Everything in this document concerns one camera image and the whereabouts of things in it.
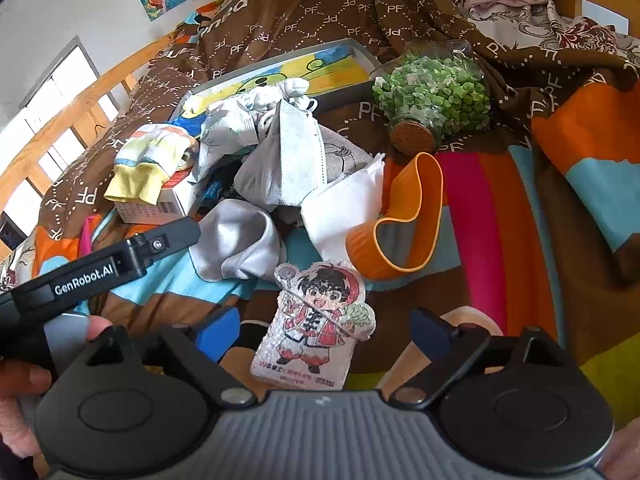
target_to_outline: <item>screw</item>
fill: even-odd
[[[254,394],[245,388],[228,388],[220,394],[220,398],[227,404],[242,406],[254,400]]]
[[[394,393],[394,397],[398,402],[403,404],[420,404],[427,398],[427,394],[420,388],[411,388],[403,386]]]

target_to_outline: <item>wooden bed frame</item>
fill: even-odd
[[[582,13],[583,0],[554,0],[560,15],[573,18]],[[629,20],[629,34],[640,38],[640,0],[589,0],[595,4],[625,16]],[[176,33],[163,36],[147,45],[133,56],[116,65],[95,83],[79,94],[59,114],[53,117],[33,136],[27,145],[15,156],[0,176],[0,210],[4,210],[7,201],[23,180],[27,180],[41,195],[47,192],[52,182],[38,164],[39,160],[50,149],[53,143],[67,129],[76,134],[78,140],[86,148],[98,140],[104,131],[96,134],[96,125],[105,124],[106,116],[97,102],[115,86],[124,86],[127,94],[131,94],[136,79],[133,73],[146,62],[153,59],[158,52],[171,45]],[[0,241],[0,256],[11,251]]]

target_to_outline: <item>white wall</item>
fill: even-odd
[[[5,0],[0,4],[0,128],[75,36],[104,73],[207,1],[187,1],[150,22],[140,0]]]

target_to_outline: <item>pink stripe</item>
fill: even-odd
[[[84,219],[84,225],[82,226],[82,232],[80,233],[80,243],[78,245],[79,258],[87,256],[92,252],[91,235],[93,233],[91,231],[91,222],[94,217],[95,215],[91,215]]]
[[[473,153],[439,153],[460,260],[472,307],[507,330],[507,297],[494,199]]]

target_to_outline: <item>white cloth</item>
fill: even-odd
[[[208,282],[257,277],[273,282],[286,249],[271,217],[243,200],[220,202],[200,221],[200,240],[189,248],[198,275]]]
[[[210,104],[202,125],[202,145],[194,171],[196,181],[205,178],[224,155],[262,142],[280,101],[306,110],[310,105],[310,99],[305,95],[308,88],[309,81],[291,78],[272,86],[258,86]]]
[[[306,232],[323,260],[350,263],[344,244],[347,233],[380,215],[383,157],[376,155],[366,168],[312,191],[302,201]]]

